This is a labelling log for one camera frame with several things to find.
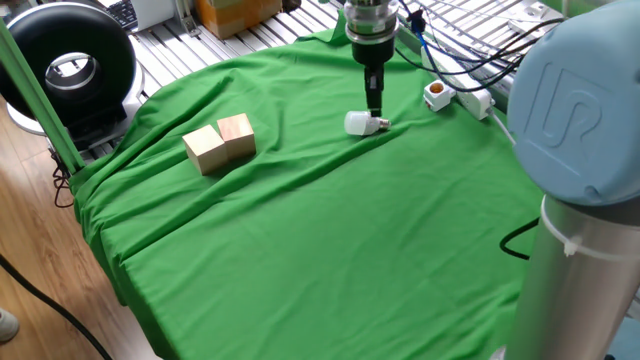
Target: cable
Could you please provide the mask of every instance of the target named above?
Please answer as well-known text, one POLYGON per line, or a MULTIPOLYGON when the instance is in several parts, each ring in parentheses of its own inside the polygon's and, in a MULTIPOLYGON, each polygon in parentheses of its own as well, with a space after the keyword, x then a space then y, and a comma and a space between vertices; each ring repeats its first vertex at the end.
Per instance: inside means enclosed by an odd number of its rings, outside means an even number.
POLYGON ((0 254, 0 266, 3 269, 5 269, 7 273, 11 275, 11 277, 13 277, 23 288, 25 288, 33 296, 37 297, 42 302, 49 305, 49 307, 51 307, 53 310, 58 312, 58 314, 62 315, 62 317, 67 319, 67 321, 69 321, 71 325, 73 325, 76 329, 78 329, 78 331, 80 331, 80 333, 82 333, 82 335, 84 335, 84 337, 87 338, 87 340, 89 340, 91 345, 93 345, 93 347, 98 351, 98 353, 100 353, 100 356, 102 356, 104 360, 112 360, 111 356, 109 356, 109 353, 104 349, 102 344, 100 344, 98 339, 96 339, 93 336, 93 334, 91 334, 91 332, 87 330, 87 328, 84 325, 82 325, 80 321, 78 321, 78 319, 76 319, 67 309, 62 307, 62 305, 58 304, 53 299, 45 295, 42 291, 38 290, 38 288, 36 288, 27 279, 25 279, 24 276, 22 276, 22 274, 20 274, 18 270, 16 270, 16 268, 14 268, 13 265, 11 265, 11 263, 9 263, 9 261, 4 256, 2 256, 2 254, 0 254))
POLYGON ((509 249, 507 247, 507 244, 509 243, 509 241, 513 240, 514 238, 524 234, 525 232, 533 229, 534 227, 538 226, 538 222, 540 221, 540 218, 535 218, 534 220, 531 220, 530 222, 528 222, 527 224, 515 229, 514 231, 510 232, 507 236, 505 236, 501 241, 500 241, 500 250, 504 251, 505 253, 517 257, 518 259, 522 259, 522 260, 529 260, 530 256, 529 255, 525 255, 523 253, 519 253, 517 251, 513 251, 511 249, 509 249))
POLYGON ((509 141, 511 141, 511 144, 515 145, 516 140, 513 138, 513 136, 511 136, 511 133, 509 132, 509 130, 507 130, 507 127, 504 126, 502 121, 500 121, 500 119, 498 118, 498 115, 496 115, 495 112, 491 111, 491 113, 489 113, 489 117, 492 118, 498 124, 498 126, 500 126, 500 129, 502 129, 502 132, 505 135, 507 135, 507 137, 509 138, 509 141))
POLYGON ((62 163, 62 160, 60 160, 60 157, 58 156, 58 154, 51 149, 49 149, 49 152, 51 153, 51 159, 53 159, 53 161, 55 161, 57 165, 52 175, 53 187, 56 188, 56 197, 53 200, 53 204, 60 209, 71 207, 73 206, 73 203, 74 203, 73 201, 71 201, 70 204, 65 204, 65 205, 60 205, 58 203, 58 199, 60 198, 60 191, 62 191, 62 189, 69 188, 69 173, 66 170, 66 167, 64 166, 64 164, 62 163))
POLYGON ((495 19, 505 19, 505 20, 513 20, 513 21, 521 21, 521 22, 530 22, 530 23, 541 23, 541 22, 543 22, 542 20, 524 20, 524 19, 511 18, 511 17, 508 17, 508 16, 500 16, 500 15, 487 14, 487 13, 483 13, 483 12, 481 12, 481 11, 477 11, 477 10, 465 9, 465 8, 463 8, 463 7, 461 7, 461 6, 453 5, 453 4, 449 3, 448 1, 444 1, 444 0, 433 0, 433 1, 438 2, 438 3, 441 3, 441 4, 445 4, 445 5, 447 5, 447 6, 454 7, 454 8, 456 8, 456 9, 459 9, 459 10, 462 10, 462 11, 465 11, 465 12, 468 12, 468 13, 473 13, 473 14, 480 15, 480 16, 492 17, 492 18, 495 18, 495 19))
MULTIPOLYGON (((414 67, 416 67, 416 68, 418 68, 418 69, 421 69, 421 70, 428 71, 428 72, 430 72, 430 73, 435 73, 435 70, 433 70, 433 69, 429 69, 429 68, 427 68, 427 67, 422 66, 421 64, 418 64, 418 63, 416 63, 416 62, 414 62, 414 61, 410 60, 410 59, 409 59, 405 54, 403 54, 403 53, 400 51, 400 49, 398 49, 398 48, 396 48, 396 53, 398 53, 398 55, 400 55, 400 57, 402 57, 406 62, 408 62, 409 64, 413 65, 414 67)), ((495 78, 496 76, 502 76, 502 74, 503 74, 503 73, 505 73, 505 72, 508 74, 508 73, 510 73, 510 72, 512 72, 512 71, 513 71, 513 70, 512 70, 512 69, 508 69, 508 67, 503 67, 503 69, 502 69, 500 72, 498 72, 498 73, 496 73, 496 74, 493 74, 493 75, 490 75, 490 76, 487 76, 486 78, 479 79, 479 80, 480 80, 480 81, 487 81, 487 80, 491 80, 491 79, 495 78)), ((468 73, 469 73, 469 70, 459 71, 459 72, 441 72, 441 74, 443 74, 443 75, 460 75, 460 74, 468 74, 468 73)))
MULTIPOLYGON (((403 0, 400 0, 400 3, 405 7, 405 9, 408 11, 409 7, 405 4, 405 2, 403 0)), ((558 23, 558 22, 562 22, 564 20, 562 19, 554 19, 554 20, 549 20, 546 21, 544 23, 540 23, 536 26, 534 26, 533 28, 531 28, 531 30, 527 31, 526 33, 516 37, 515 39, 513 39, 509 44, 507 44, 504 48, 502 48, 500 51, 498 51, 496 54, 494 54, 493 56, 485 59, 485 64, 489 63, 493 60, 496 60, 498 58, 500 58, 501 56, 505 56, 507 54, 513 53, 514 50, 510 50, 507 51, 506 49, 508 49, 511 45, 515 44, 516 42, 520 41, 521 39, 529 36, 531 33, 533 33, 534 31, 538 30, 540 27, 543 26, 547 26, 550 24, 554 24, 554 23, 558 23)), ((429 51, 429 46, 427 45, 427 42, 424 40, 424 37, 422 36, 422 32, 419 29, 419 26, 421 25, 419 22, 415 21, 415 18, 412 19, 412 30, 415 33, 415 35, 418 37, 418 40, 420 40, 420 43, 422 44, 422 46, 425 49, 425 52, 427 54, 427 57, 429 58, 429 62, 431 63, 432 68, 435 70, 436 74, 438 74, 438 76, 440 77, 440 79, 442 80, 443 83, 449 85, 449 87, 451 87, 452 89, 458 91, 458 92, 474 92, 474 91, 478 91, 478 90, 484 90, 494 84, 496 84, 498 81, 502 80, 505 76, 507 76, 510 72, 512 72, 513 70, 515 70, 515 68, 517 66, 520 65, 520 63, 522 62, 522 58, 518 59, 514 64, 509 65, 505 71, 503 73, 501 73, 499 76, 495 77, 492 81, 485 83, 481 86, 475 87, 475 88, 461 88, 459 86, 456 86, 454 84, 452 84, 449 80, 447 80, 442 72, 438 69, 438 66, 435 63, 435 60, 433 60, 433 56, 431 55, 431 52, 429 51)), ((484 66, 483 65, 477 65, 475 67, 472 67, 471 69, 468 69, 468 71, 474 71, 476 69, 479 69, 480 67, 484 66)))

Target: green pole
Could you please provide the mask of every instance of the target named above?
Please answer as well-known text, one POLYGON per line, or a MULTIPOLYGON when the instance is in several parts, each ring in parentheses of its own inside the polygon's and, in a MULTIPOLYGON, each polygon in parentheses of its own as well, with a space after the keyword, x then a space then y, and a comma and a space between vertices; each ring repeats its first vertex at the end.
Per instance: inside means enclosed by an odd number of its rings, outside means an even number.
POLYGON ((60 159, 73 175, 85 164, 80 153, 73 145, 71 137, 60 122, 58 114, 38 84, 27 60, 24 58, 9 30, 0 19, 0 64, 11 76, 33 115, 38 119, 42 129, 51 140, 60 159))

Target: light blue cover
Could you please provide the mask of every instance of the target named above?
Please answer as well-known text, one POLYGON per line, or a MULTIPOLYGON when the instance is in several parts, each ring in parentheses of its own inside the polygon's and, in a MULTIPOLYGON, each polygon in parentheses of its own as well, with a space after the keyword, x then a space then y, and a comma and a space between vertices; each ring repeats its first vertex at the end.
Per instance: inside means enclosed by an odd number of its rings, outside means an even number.
POLYGON ((554 197, 606 205, 640 194, 640 0, 557 26, 525 57, 509 98, 515 154, 554 197))

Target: table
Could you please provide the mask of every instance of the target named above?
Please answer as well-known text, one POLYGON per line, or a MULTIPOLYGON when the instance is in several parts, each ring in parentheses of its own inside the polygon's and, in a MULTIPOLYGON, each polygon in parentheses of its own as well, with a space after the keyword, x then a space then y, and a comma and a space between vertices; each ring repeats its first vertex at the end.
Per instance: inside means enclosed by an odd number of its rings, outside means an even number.
MULTIPOLYGON (((347 136, 344 114, 365 102, 338 26, 147 100, 71 188, 159 356, 485 360, 504 343, 526 263, 498 242, 537 216, 541 194, 497 127, 457 104, 428 110, 431 80, 392 59, 394 125, 347 136), (200 176, 181 136, 241 112, 257 155, 200 176)), ((514 246, 528 251, 532 235, 514 246)))

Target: keyboard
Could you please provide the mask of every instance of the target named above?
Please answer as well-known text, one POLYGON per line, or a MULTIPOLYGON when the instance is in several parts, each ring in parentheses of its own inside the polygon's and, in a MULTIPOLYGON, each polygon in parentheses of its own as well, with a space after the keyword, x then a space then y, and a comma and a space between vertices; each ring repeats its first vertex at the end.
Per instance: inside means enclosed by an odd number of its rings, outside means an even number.
POLYGON ((138 18, 130 0, 119 1, 106 10, 123 29, 131 30, 138 26, 138 18))

